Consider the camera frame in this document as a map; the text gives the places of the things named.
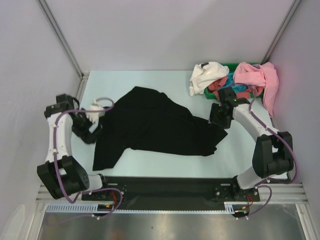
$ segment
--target plastic bin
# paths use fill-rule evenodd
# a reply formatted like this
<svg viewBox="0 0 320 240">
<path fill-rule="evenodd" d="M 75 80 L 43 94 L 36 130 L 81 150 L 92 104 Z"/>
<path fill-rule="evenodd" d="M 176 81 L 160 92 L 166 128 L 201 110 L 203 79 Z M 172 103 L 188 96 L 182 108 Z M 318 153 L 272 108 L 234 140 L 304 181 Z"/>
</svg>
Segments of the plastic bin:
<svg viewBox="0 0 320 240">
<path fill-rule="evenodd" d="M 236 70 L 239 63 L 221 63 L 221 65 L 227 66 L 229 68 L 229 72 L 232 73 Z M 217 99 L 216 95 L 213 92 L 209 92 L 208 88 L 204 90 L 204 94 L 207 99 Z M 255 97 L 252 92 L 250 92 L 250 96 L 251 98 Z M 257 98 L 263 98 L 263 97 L 264 97 L 264 91 L 259 96 L 257 96 Z"/>
</svg>

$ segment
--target crumpled black fabric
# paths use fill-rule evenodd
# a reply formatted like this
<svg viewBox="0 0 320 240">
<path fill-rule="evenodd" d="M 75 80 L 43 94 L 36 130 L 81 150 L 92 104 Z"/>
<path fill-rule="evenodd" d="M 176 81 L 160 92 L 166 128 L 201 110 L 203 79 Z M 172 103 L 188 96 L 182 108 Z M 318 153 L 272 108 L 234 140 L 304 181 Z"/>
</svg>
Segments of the crumpled black fabric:
<svg viewBox="0 0 320 240">
<path fill-rule="evenodd" d="M 138 86 L 120 98 L 99 123 L 102 132 L 95 145 L 94 171 L 113 168 L 127 148 L 209 156 L 227 135 L 224 129 L 193 116 L 163 92 Z"/>
</svg>

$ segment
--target vertical metal post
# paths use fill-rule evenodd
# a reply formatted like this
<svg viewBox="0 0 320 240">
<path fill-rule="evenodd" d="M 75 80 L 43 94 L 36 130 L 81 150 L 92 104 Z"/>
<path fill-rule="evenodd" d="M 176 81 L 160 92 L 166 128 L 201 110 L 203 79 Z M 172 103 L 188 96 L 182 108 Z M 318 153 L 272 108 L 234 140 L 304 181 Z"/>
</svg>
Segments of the vertical metal post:
<svg viewBox="0 0 320 240">
<path fill-rule="evenodd" d="M 282 21 L 278 31 L 276 32 L 275 37 L 272 40 L 272 43 L 268 49 L 268 51 L 266 52 L 263 60 L 262 60 L 262 64 L 265 64 L 266 62 L 268 62 L 270 60 L 270 57 L 272 55 L 272 53 L 274 52 L 276 46 L 279 43 L 279 40 L 281 39 L 282 35 L 284 34 L 285 30 L 287 29 L 290 21 L 292 20 L 293 16 L 295 15 L 295 13 L 297 12 L 298 7 L 301 5 L 301 3 L 304 0 L 294 0 L 289 11 L 287 12 L 284 20 Z"/>
<path fill-rule="evenodd" d="M 46 17 L 49 24 L 51 25 L 54 34 L 57 36 L 63 50 L 65 51 L 67 57 L 69 58 L 69 60 L 71 62 L 74 70 L 79 75 L 79 78 L 82 78 L 83 73 L 80 69 L 80 66 L 79 66 L 73 52 L 71 51 L 71 48 L 70 48 L 69 44 L 67 43 L 66 38 L 63 35 L 53 13 L 51 12 L 47 1 L 46 0 L 36 0 L 36 1 L 39 3 L 40 8 L 42 9 L 42 11 L 44 13 L 44 16 Z"/>
</svg>

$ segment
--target blue cloth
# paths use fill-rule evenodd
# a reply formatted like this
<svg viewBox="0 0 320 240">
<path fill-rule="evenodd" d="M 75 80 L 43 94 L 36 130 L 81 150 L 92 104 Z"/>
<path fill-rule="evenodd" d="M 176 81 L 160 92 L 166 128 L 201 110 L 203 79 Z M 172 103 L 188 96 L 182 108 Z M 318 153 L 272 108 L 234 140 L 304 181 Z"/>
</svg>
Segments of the blue cloth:
<svg viewBox="0 0 320 240">
<path fill-rule="evenodd" d="M 227 76 L 228 76 L 228 80 L 225 82 L 225 85 L 223 87 L 221 87 L 221 89 L 232 86 L 232 89 L 235 93 L 240 93 L 240 92 L 243 92 L 247 89 L 247 87 L 244 85 L 234 85 L 235 84 L 234 72 L 230 72 Z"/>
</svg>

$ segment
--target white cloth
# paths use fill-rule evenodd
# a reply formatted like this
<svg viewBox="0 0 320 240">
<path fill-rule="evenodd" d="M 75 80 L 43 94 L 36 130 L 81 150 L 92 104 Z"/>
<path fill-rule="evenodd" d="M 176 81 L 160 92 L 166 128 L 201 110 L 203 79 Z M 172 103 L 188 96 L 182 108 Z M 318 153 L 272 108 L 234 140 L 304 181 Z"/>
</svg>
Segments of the white cloth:
<svg viewBox="0 0 320 240">
<path fill-rule="evenodd" d="M 227 66 L 222 66 L 216 61 L 210 61 L 194 66 L 192 76 L 190 78 L 189 92 L 190 96 L 195 94 L 204 94 L 206 87 L 217 81 L 229 73 Z"/>
</svg>

